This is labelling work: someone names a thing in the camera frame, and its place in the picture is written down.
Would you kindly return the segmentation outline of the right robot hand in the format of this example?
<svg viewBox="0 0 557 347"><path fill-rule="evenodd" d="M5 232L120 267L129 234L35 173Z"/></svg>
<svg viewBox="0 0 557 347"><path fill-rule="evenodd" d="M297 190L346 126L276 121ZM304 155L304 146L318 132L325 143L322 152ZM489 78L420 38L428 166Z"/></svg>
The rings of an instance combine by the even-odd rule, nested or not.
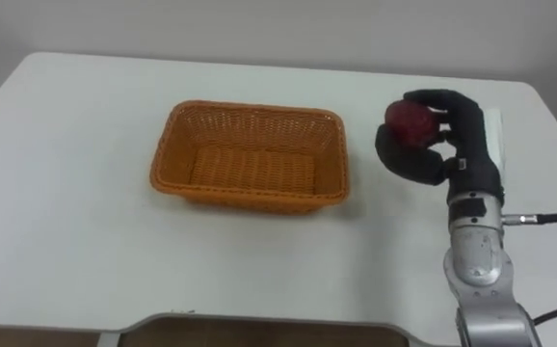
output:
<svg viewBox="0 0 557 347"><path fill-rule="evenodd" d="M387 124L378 127L375 149L394 174L420 184L449 182L448 197L471 191L487 193L504 201L499 170L489 155L484 113L478 103L452 90L415 90L405 101L438 110L438 123L449 130L421 147L400 143Z"/></svg>

